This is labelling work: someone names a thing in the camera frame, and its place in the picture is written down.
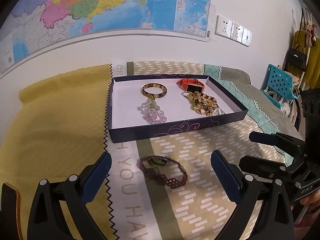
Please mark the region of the person's right hand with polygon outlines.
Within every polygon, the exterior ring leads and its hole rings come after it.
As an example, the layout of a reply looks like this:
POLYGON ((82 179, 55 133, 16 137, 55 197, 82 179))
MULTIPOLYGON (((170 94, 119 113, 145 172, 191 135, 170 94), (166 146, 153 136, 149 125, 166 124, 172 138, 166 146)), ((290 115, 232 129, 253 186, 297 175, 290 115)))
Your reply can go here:
POLYGON ((300 204, 308 206, 308 212, 313 212, 319 207, 320 202, 320 192, 315 191, 308 196, 302 198, 300 204))

